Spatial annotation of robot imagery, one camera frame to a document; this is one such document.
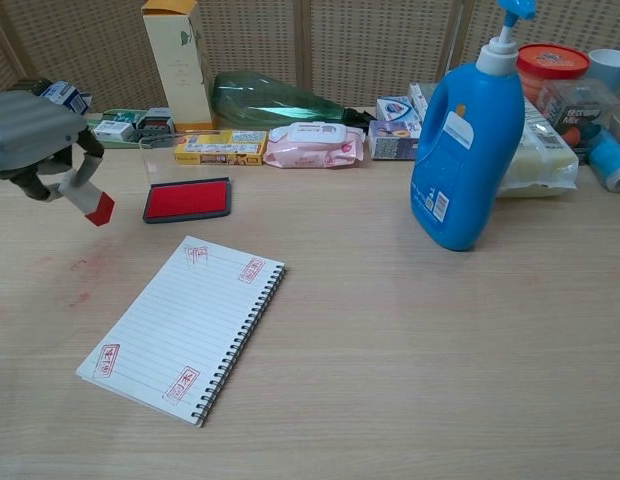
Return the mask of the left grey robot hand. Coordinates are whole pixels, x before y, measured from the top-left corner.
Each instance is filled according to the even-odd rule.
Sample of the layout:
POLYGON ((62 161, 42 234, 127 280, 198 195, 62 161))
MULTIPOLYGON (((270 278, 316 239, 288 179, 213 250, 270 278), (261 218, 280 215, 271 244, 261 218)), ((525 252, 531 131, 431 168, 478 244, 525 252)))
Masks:
POLYGON ((17 185, 33 200, 52 201, 61 196, 59 188, 42 184, 40 177, 71 170, 75 144, 83 149, 84 160, 70 185, 80 188, 89 183, 104 155, 86 119, 27 90, 0 92, 1 180, 17 185))

